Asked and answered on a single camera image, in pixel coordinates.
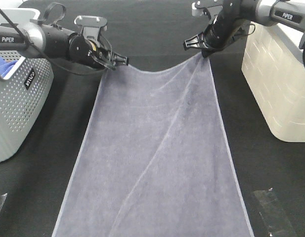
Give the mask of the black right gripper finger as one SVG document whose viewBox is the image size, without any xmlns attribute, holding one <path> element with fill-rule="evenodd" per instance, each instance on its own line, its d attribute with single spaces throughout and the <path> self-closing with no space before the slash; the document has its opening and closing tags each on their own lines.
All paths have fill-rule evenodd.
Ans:
<svg viewBox="0 0 305 237">
<path fill-rule="evenodd" d="M 202 49 L 201 51 L 203 58 L 207 58 L 209 56 L 211 56 L 212 54 L 214 54 L 213 51 L 207 50 L 207 49 Z"/>
</svg>

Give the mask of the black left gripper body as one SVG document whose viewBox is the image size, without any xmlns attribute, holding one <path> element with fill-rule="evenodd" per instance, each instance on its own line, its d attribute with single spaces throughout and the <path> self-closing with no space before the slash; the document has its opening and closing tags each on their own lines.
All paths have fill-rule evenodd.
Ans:
<svg viewBox="0 0 305 237">
<path fill-rule="evenodd" d="M 82 35 L 69 40 L 69 59 L 93 69 L 116 70 L 118 66 L 127 66 L 129 58 L 113 51 L 112 44 L 102 35 L 97 40 Z"/>
</svg>

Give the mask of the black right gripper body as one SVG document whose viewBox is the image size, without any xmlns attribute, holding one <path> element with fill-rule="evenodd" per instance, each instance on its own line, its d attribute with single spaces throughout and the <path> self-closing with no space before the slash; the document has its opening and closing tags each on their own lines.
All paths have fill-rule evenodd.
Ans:
<svg viewBox="0 0 305 237">
<path fill-rule="evenodd" d="M 193 48 L 207 49 L 214 53 L 222 51 L 244 23 L 245 19 L 239 15 L 221 11 L 203 32 L 183 42 L 184 50 Z"/>
</svg>

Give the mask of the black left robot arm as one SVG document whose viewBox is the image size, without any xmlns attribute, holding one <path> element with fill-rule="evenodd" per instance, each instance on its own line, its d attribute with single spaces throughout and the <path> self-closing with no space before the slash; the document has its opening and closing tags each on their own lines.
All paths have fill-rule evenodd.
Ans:
<svg viewBox="0 0 305 237">
<path fill-rule="evenodd" d="M 101 34 L 107 29 L 106 18 L 79 15 L 74 23 L 80 32 L 34 19 L 15 28 L 0 26 L 0 50 L 14 50 L 27 58 L 61 58 L 97 70 L 128 65 L 129 59 L 114 52 Z"/>
</svg>

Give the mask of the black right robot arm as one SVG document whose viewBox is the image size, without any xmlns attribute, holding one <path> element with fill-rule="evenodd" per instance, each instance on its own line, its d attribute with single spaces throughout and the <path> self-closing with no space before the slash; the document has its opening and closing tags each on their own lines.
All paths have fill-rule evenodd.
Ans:
<svg viewBox="0 0 305 237">
<path fill-rule="evenodd" d="M 192 4 L 192 15 L 205 15 L 205 30 L 186 39 L 185 50 L 198 49 L 203 57 L 220 52 L 245 36 L 242 25 L 254 22 L 266 27 L 277 23 L 303 33 L 299 43 L 305 67 L 305 3 L 293 0 L 198 0 Z"/>
</svg>

